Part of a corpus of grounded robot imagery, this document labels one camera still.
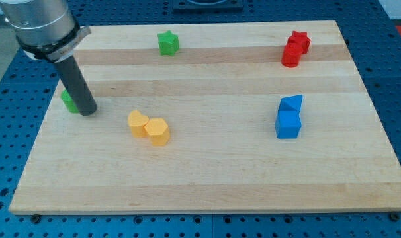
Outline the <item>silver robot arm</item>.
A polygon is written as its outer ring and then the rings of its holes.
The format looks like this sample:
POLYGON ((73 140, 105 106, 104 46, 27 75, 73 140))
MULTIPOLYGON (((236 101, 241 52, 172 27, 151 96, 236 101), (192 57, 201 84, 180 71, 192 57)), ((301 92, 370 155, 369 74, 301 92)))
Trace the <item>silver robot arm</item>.
POLYGON ((66 0, 0 0, 0 8, 19 45, 34 60, 64 61, 91 33, 79 25, 66 0))

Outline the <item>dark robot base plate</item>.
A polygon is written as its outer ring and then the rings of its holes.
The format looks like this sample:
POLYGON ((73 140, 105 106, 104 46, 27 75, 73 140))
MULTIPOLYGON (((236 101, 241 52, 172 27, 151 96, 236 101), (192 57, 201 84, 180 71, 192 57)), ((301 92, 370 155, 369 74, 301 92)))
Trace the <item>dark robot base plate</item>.
POLYGON ((175 13, 189 11, 241 11, 243 0, 172 0, 172 9, 175 13))

